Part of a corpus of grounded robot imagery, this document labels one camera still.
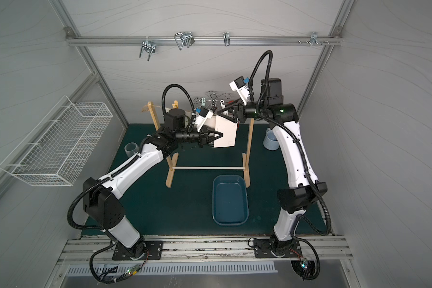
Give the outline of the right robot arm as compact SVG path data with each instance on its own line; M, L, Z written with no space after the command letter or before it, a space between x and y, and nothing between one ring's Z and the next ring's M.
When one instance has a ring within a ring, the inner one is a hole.
M285 258L295 251L297 244L306 244L314 260L297 254L299 262L294 271L303 280L314 280L320 274L319 255L309 241L297 236L296 229L300 222L305 222L319 235L331 233L331 216L323 198L328 186L318 180L311 167L302 145L295 106L283 102L281 80L270 77L272 60L273 52L265 51L249 78L241 76L231 82L232 91L240 99L219 110L217 115L234 123L243 123L248 118L269 123L282 151L289 187L277 192L281 210L273 235L269 240L253 238L248 244L272 258Z

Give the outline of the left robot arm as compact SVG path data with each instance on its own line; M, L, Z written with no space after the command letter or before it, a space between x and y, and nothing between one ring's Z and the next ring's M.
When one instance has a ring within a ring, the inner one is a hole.
M97 222L90 228L105 232L133 259L139 259L145 253L146 245L120 203L125 192L149 169L171 155L180 143L204 146L223 137L222 132L204 126L200 121L204 114L202 110L193 108L190 116L182 109L163 109L162 113L164 124L141 141L138 152L102 179L86 180L83 192L74 199L67 212L67 221L72 228L87 230L88 226L77 224L73 218L75 207L82 202L84 211Z

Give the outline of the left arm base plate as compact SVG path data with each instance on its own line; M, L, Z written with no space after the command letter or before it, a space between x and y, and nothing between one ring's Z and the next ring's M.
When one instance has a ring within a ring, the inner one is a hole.
M160 260L162 256L163 241L142 241L140 244L127 248L120 242L117 243L113 260Z

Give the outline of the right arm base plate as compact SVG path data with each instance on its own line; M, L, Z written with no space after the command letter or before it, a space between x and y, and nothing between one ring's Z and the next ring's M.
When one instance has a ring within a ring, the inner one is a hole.
M250 238L248 246L253 249L257 259L300 258L301 246L296 240L279 241L275 236L269 239Z

